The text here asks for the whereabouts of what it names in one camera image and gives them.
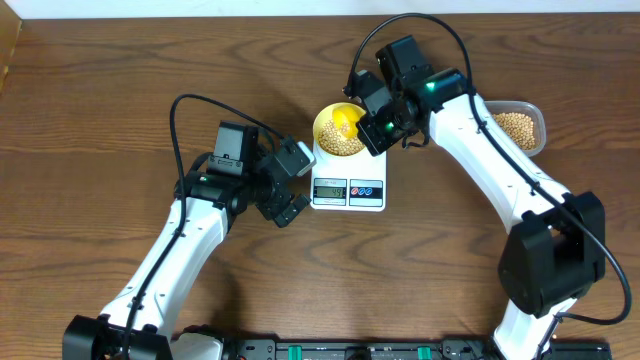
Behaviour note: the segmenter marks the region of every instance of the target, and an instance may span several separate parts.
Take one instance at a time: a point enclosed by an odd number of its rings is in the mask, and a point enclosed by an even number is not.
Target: wooden tabletop
[[[606,242],[640,286],[640,15],[442,16],[463,37],[487,100],[543,112],[534,161],[574,193],[593,190]],[[312,142],[357,46],[382,17],[27,21],[0,98],[0,349],[59,358],[76,314],[97,316],[125,286],[168,215],[177,179],[168,113],[181,93],[226,102]],[[414,34],[436,69],[462,66],[449,35],[420,20],[376,36],[361,60]],[[213,149],[232,114],[194,100],[177,115],[183,159]],[[209,323],[281,338],[489,335],[507,303],[505,230],[462,167],[435,145],[388,156],[380,214],[306,209],[278,229],[255,208],[204,265],[178,328]],[[308,192],[309,179],[296,188]],[[575,312],[610,317],[606,277]],[[640,351],[640,315],[560,339]]]

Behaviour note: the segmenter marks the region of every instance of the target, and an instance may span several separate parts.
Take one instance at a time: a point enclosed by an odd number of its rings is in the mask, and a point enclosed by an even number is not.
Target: white digital scale
[[[333,109],[349,103],[327,106],[313,124],[314,138]],[[316,165],[311,169],[311,207],[318,210],[382,211],[387,204],[387,153],[373,157],[364,148],[351,156],[336,156],[313,142]]]

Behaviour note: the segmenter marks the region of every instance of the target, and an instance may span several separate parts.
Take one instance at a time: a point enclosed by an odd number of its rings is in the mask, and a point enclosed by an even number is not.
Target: yellow object
[[[356,123],[360,120],[360,115],[354,105],[342,105],[334,108],[331,117],[336,128],[345,138],[351,139],[358,135]]]

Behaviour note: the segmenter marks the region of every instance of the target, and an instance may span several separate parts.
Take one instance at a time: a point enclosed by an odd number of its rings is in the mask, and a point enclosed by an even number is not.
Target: black cable
[[[618,323],[622,322],[625,318],[627,318],[627,316],[631,312],[631,305],[633,303],[633,297],[632,297],[632,294],[631,294],[631,287],[629,286],[629,281],[627,280],[627,277],[626,277],[624,271],[620,267],[620,264],[618,263],[618,260],[616,260],[616,258],[613,256],[611,251],[609,251],[609,249],[607,248],[607,246],[604,245],[602,242],[600,242],[600,240],[598,240],[598,238],[584,224],[582,224],[582,222],[579,219],[577,219],[573,214],[571,214],[571,212],[569,212],[564,206],[562,206],[562,204],[559,201],[557,201],[553,196],[551,196],[549,193],[547,193],[540,186],[539,182],[533,180],[509,156],[509,154],[507,154],[504,151],[504,149],[500,146],[500,144],[498,144],[498,142],[493,138],[491,133],[489,133],[489,130],[487,129],[487,126],[486,126],[487,125],[486,122],[481,120],[480,115],[478,114],[478,110],[476,109],[476,104],[475,104],[475,100],[474,100],[475,99],[475,88],[473,86],[473,77],[472,77],[472,71],[471,71],[471,61],[469,60],[469,54],[468,54],[467,49],[464,46],[464,43],[462,42],[462,39],[460,38],[460,36],[458,36],[458,34],[449,25],[447,25],[445,22],[443,22],[442,20],[440,20],[440,19],[438,19],[438,18],[436,18],[436,17],[434,17],[432,15],[420,14],[420,13],[400,14],[400,15],[396,15],[394,17],[391,17],[391,18],[385,20],[382,24],[378,25],[375,29],[373,29],[373,31],[371,31],[371,33],[369,33],[369,35],[367,35],[367,37],[364,39],[364,41],[360,45],[360,48],[358,48],[358,51],[356,53],[356,57],[353,59],[353,64],[351,65],[351,72],[349,73],[349,79],[347,80],[347,86],[345,87],[345,93],[348,96],[352,95],[351,94],[351,87],[353,86],[353,78],[355,77],[355,74],[356,74],[355,73],[356,65],[358,64],[358,59],[360,58],[360,54],[362,53],[362,50],[364,49],[364,47],[367,44],[367,42],[378,31],[380,31],[385,26],[389,25],[390,23],[392,23],[394,21],[397,21],[397,20],[400,20],[400,19],[404,19],[404,18],[408,18],[408,17],[422,18],[422,19],[427,19],[427,20],[433,21],[433,22],[437,23],[438,25],[442,26],[444,29],[446,29],[449,32],[449,34],[451,34],[455,38],[456,42],[458,43],[458,46],[460,47],[460,50],[462,51],[462,55],[464,57],[464,63],[465,63],[466,72],[467,72],[467,89],[468,89],[467,90],[467,94],[469,96],[469,107],[471,108],[471,112],[473,113],[473,117],[474,117],[476,123],[478,124],[479,130],[482,131],[482,133],[485,135],[487,140],[489,140],[491,145],[493,145],[493,147],[500,154],[500,156],[502,156],[502,158],[513,168],[513,170],[516,173],[518,173],[518,175],[520,175],[522,177],[522,179],[527,184],[529,184],[531,186],[531,188],[534,191],[536,191],[538,194],[540,194],[540,196],[542,196],[545,200],[547,200],[549,203],[551,203],[556,209],[558,209],[558,211],[562,214],[562,216],[566,220],[568,220],[573,225],[575,225],[589,239],[591,239],[593,242],[595,242],[595,244],[604,253],[604,255],[607,258],[607,260],[609,261],[609,263],[611,263],[611,266],[613,267],[613,270],[615,271],[616,275],[618,276],[618,279],[620,280],[620,284],[622,285],[622,290],[624,292],[624,306],[623,306],[623,309],[622,309],[622,311],[620,312],[620,314],[618,316],[616,316],[614,318],[611,318],[611,319],[596,319],[596,318],[583,316],[583,315],[572,314],[572,313],[568,313],[568,312],[560,312],[560,313],[558,313],[558,314],[556,314],[554,316],[554,322],[552,323],[552,326],[554,326],[553,330],[555,330],[555,326],[557,326],[557,323],[560,322],[562,320],[562,318],[579,320],[579,321],[583,321],[583,322],[587,322],[587,323],[595,324],[595,325],[614,325],[614,324],[618,324]]]
[[[124,337],[123,337],[123,341],[122,341],[122,354],[124,356],[125,360],[129,360],[129,345],[131,343],[131,332],[133,331],[133,321],[135,320],[136,317],[136,313],[138,312],[138,308],[140,307],[140,305],[142,304],[142,298],[146,295],[146,290],[147,287],[149,286],[149,283],[151,283],[151,280],[153,279],[153,276],[156,274],[156,272],[158,271],[158,269],[160,268],[160,266],[162,265],[162,262],[164,261],[164,259],[167,257],[167,255],[169,254],[169,252],[171,251],[171,248],[175,245],[175,243],[177,242],[177,240],[180,238],[180,235],[182,234],[182,230],[184,229],[184,224],[186,222],[186,218],[187,218],[187,198],[186,196],[184,196],[184,194],[186,193],[186,187],[185,187],[185,179],[184,179],[184,169],[182,167],[182,157],[180,156],[180,147],[178,146],[178,136],[176,134],[176,122],[175,122],[175,115],[176,115],[176,108],[178,107],[178,103],[180,103],[180,101],[182,99],[186,99],[186,98],[191,98],[191,99],[198,99],[198,100],[202,100],[205,102],[208,102],[210,104],[219,106],[225,110],[228,110],[262,128],[264,128],[267,131],[270,131],[271,133],[273,133],[274,135],[276,135],[278,138],[283,139],[284,137],[277,132],[276,130],[272,129],[271,127],[269,127],[268,125],[250,117],[249,115],[246,115],[242,112],[240,112],[239,110],[236,110],[234,108],[232,108],[229,105],[223,104],[219,101],[204,97],[204,96],[200,96],[200,95],[194,95],[194,94],[183,94],[178,96],[174,101],[173,101],[173,105],[171,105],[171,110],[169,112],[169,129],[171,131],[171,142],[173,143],[173,153],[175,155],[176,158],[176,165],[178,166],[178,182],[179,182],[179,186],[180,186],[180,221],[178,222],[178,226],[176,227],[175,232],[173,233],[173,236],[171,237],[171,240],[169,240],[169,243],[167,244],[167,246],[164,248],[164,250],[162,251],[162,253],[160,254],[160,256],[158,257],[158,260],[156,260],[155,264],[153,264],[153,267],[151,268],[151,270],[149,270],[149,273],[147,274],[147,276],[145,277],[144,281],[142,282],[142,284],[140,285],[140,288],[138,290],[138,293],[136,294],[136,296],[133,298],[132,304],[131,304],[131,310],[129,310],[129,316],[127,317],[127,323],[125,326],[125,330],[124,330]],[[200,166],[204,163],[204,161],[206,161],[206,158],[210,155],[211,153],[205,153],[200,155],[193,163],[193,165],[191,166],[191,170],[197,170],[200,168]]]

